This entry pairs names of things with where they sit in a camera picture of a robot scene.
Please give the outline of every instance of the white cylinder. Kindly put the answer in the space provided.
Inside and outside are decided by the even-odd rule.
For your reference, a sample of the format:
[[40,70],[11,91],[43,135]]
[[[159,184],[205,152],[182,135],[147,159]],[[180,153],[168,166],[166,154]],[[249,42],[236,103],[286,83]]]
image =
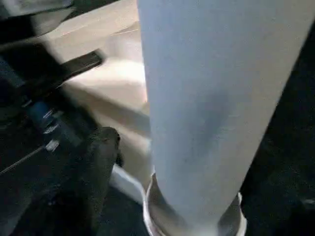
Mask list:
[[216,225],[314,20],[314,0],[138,0],[153,159],[166,202]]

